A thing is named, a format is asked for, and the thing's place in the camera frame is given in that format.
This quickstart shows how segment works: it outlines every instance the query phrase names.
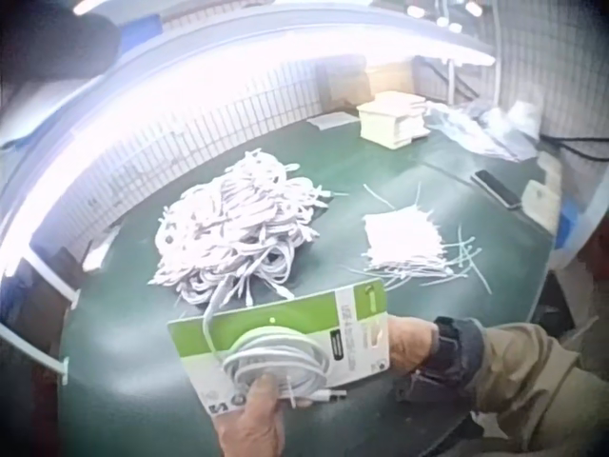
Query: bundle of cable ties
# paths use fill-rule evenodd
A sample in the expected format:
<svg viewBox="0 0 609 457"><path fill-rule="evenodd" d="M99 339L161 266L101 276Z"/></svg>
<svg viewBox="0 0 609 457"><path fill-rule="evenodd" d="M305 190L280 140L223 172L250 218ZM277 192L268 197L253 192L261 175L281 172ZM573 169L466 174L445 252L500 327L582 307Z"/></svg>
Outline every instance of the bundle of cable ties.
<svg viewBox="0 0 609 457"><path fill-rule="evenodd" d="M473 260L482 251L481 248L473 249L476 240L474 236L463 240L462 228L459 226L458 242L446 244L430 220L431 213L420 209L419 191L414 205L396 209L368 186L364 187L392 209L381 214L368 214L363 219L370 245L364 254L369 260L365 274L384 279L385 288L391 290L413 278L432 278L432 281L422 284L432 286L466 278L473 270L487 292L492 294ZM449 259L452 250L457 250L458 253Z"/></svg>
<svg viewBox="0 0 609 457"><path fill-rule="evenodd" d="M149 283L176 287L184 300L201 305L229 277L225 302L245 296L252 306L250 282L257 276L293 298L282 284L294 249L319 236L309 224L331 196L308 178L287 177L298 168L256 149L222 176L184 192L160 219L155 243L161 261Z"/></svg>

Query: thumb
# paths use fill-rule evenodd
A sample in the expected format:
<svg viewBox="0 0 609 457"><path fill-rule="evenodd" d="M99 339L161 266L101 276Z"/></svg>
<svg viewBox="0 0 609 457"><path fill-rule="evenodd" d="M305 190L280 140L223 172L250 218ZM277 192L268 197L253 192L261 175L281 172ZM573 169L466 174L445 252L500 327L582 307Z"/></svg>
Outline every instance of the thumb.
<svg viewBox="0 0 609 457"><path fill-rule="evenodd" d="M278 400L277 381L270 374L264 374L249 388L245 416L253 421L273 420Z"/></svg>

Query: label on packaging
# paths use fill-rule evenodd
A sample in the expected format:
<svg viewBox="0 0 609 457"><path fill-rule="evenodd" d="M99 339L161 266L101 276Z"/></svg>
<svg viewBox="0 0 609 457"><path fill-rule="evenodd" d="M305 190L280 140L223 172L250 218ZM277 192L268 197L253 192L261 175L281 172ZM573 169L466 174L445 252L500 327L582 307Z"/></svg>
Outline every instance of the label on packaging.
<svg viewBox="0 0 609 457"><path fill-rule="evenodd" d="M246 399L222 370L220 360L249 331L263 327L295 330L326 353L325 387L338 387L389 368L386 295L373 280L294 300L218 313L211 323L217 353L210 352L203 318L169 322L169 333L190 382L211 416L244 407Z"/></svg>

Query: phone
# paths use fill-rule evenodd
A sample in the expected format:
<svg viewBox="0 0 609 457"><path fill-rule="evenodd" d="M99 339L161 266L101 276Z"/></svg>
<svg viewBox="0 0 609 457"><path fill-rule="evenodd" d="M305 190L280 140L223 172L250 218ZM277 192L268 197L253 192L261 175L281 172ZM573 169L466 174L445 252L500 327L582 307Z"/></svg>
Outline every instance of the phone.
<svg viewBox="0 0 609 457"><path fill-rule="evenodd" d="M485 169L476 171L472 176L472 181L499 200L506 208L517 209L521 206L520 197Z"/></svg>

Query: workbench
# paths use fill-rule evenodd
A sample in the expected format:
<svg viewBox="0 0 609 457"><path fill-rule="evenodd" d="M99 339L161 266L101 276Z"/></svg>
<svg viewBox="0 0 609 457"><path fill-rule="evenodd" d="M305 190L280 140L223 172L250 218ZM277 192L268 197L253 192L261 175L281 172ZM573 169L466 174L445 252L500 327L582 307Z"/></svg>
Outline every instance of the workbench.
<svg viewBox="0 0 609 457"><path fill-rule="evenodd" d="M446 243L475 236L482 248L476 275L432 287L413 280L388 293L393 314L434 319L473 317L486 326L530 318L546 275L554 237L509 211L471 181L489 169L522 194L530 179L543 182L533 160L520 164L472 154L437 132L395 151L359 138L359 124L319 131L300 122L227 151L153 194L125 218L101 272L83 286L77 308L67 316L61 356L69 357L69 382L60 387L59 419L66 456L152 457L220 455L215 432L184 371L167 331L167 321L201 311L174 305L170 288L149 286L159 254L154 235L163 207L196 184L211 180L262 148L295 175L335 197L312 227L313 244L297 251L286 286L297 296L365 279L367 250L363 216L387 207L363 188L401 208L415 201L433 211ZM280 299L260 284L257 304ZM232 302L231 307L243 306ZM394 375L384 373L349 389L345 401L286 412L286 456L417 455L435 446L466 415L462 405L405 405L394 401Z"/></svg>

